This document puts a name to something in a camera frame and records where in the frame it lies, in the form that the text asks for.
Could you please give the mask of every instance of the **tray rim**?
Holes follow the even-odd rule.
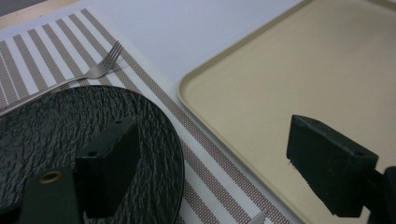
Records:
[[[287,208],[295,215],[297,218],[299,218],[303,223],[311,223],[312,220],[308,218],[306,215],[304,215],[298,208],[296,208],[290,201],[289,199],[284,196],[281,192],[279,192],[276,189],[276,186],[274,186],[272,183],[270,183],[267,179],[261,178],[259,175],[257,175],[256,168],[254,168],[252,165],[250,165],[248,162],[246,162],[243,157],[239,155],[239,152],[234,149],[234,147],[225,139],[224,137],[221,136],[221,134],[216,131],[216,129],[213,128],[213,126],[205,121],[205,118],[200,116],[198,112],[196,112],[189,104],[189,102],[184,98],[184,90],[186,89],[186,85],[192,81],[194,78],[200,76],[202,73],[204,73],[206,70],[210,69],[217,63],[220,63],[222,60],[227,58],[229,55],[232,55],[242,47],[244,47],[246,44],[248,44],[250,41],[254,40],[256,37],[259,35],[262,35],[272,27],[276,26],[283,20],[285,20],[287,17],[291,16],[292,14],[296,13],[297,11],[305,8],[307,5],[309,5],[312,2],[317,2],[319,0],[302,0],[302,2],[298,3],[296,6],[290,8],[289,10],[285,11],[284,13],[280,14],[273,20],[265,23],[263,26],[259,27],[257,30],[251,32],[250,34],[247,34],[245,37],[240,39],[239,41],[235,42],[233,45],[228,47],[227,49],[221,51],[219,54],[213,56],[212,58],[208,59],[207,61],[201,63],[200,65],[196,66],[195,68],[191,69],[190,72],[188,72],[186,75],[183,76],[183,78],[177,83],[177,97],[181,104],[187,108],[187,110],[195,117],[197,120],[215,137],[217,138],[224,146],[225,148],[232,153],[235,158],[241,162],[243,166],[247,168],[247,170],[257,178],[258,181],[264,184],[265,187],[268,188],[268,190],[273,193],[278,199],[280,203],[285,204]],[[364,0],[365,2],[373,3],[375,5],[379,5],[381,7],[385,7],[390,10],[394,10],[396,12],[396,3],[390,2],[388,0]]]

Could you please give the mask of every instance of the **placemat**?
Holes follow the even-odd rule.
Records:
[[[81,76],[102,60],[116,39],[125,50],[113,72],[66,88],[126,88],[149,98],[172,121],[183,147],[186,168],[177,223],[248,223],[265,209],[265,223],[298,222],[184,110],[176,87],[123,39],[120,31],[112,30],[105,16],[95,14],[91,8],[0,41],[0,106]]]

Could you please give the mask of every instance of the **beige tray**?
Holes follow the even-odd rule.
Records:
[[[314,0],[188,73],[180,101],[302,221],[332,216],[286,158],[291,115],[333,127],[396,165],[396,10]]]

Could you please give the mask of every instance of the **textured black plate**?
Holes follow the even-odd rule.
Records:
[[[90,86],[59,91],[0,120],[0,209],[21,199],[27,179],[52,167],[74,167],[78,150],[108,124],[139,116],[142,160],[116,215],[86,223],[172,223],[184,183],[182,148],[172,123],[144,96]]]

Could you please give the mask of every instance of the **fork tines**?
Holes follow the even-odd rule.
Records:
[[[101,64],[104,67],[108,66],[113,66],[116,60],[119,58],[121,52],[123,50],[123,47],[120,43],[120,41],[117,41],[114,45],[113,48],[108,52],[106,57],[101,61]]]

